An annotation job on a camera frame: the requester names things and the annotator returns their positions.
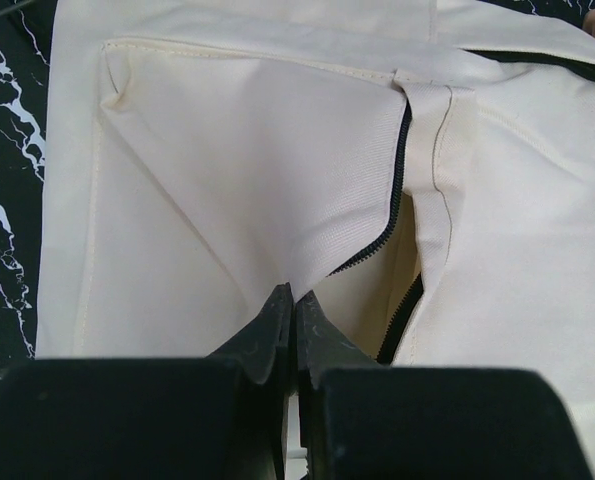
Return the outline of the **cream canvas student bag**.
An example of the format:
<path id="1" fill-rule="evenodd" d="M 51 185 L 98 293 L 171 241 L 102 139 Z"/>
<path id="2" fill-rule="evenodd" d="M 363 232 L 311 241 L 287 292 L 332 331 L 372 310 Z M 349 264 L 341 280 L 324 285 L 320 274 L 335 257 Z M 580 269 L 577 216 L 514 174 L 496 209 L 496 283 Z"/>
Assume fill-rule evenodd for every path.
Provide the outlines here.
<path id="1" fill-rule="evenodd" d="M 539 372 L 595 475 L 595 38 L 480 1 L 61 1 L 36 355 L 202 356 L 272 290 Z"/>

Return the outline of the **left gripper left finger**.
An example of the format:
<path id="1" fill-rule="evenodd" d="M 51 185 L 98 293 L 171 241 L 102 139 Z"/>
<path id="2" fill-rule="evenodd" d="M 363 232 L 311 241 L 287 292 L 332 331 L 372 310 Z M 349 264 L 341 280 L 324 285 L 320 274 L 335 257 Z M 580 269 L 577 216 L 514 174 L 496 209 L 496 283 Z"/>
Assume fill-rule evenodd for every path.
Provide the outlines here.
<path id="1" fill-rule="evenodd" d="M 203 358 L 37 360 L 0 383 L 0 479 L 281 479 L 292 294 Z"/>

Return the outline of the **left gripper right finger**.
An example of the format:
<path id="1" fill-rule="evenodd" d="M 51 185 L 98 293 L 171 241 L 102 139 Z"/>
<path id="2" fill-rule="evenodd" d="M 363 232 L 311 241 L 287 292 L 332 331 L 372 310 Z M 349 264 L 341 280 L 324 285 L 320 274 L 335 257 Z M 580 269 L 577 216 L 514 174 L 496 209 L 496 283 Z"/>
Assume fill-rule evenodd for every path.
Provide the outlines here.
<path id="1" fill-rule="evenodd" d="M 537 373 L 382 366 L 295 307 L 301 442 L 311 479 L 583 479 L 569 416 Z"/>

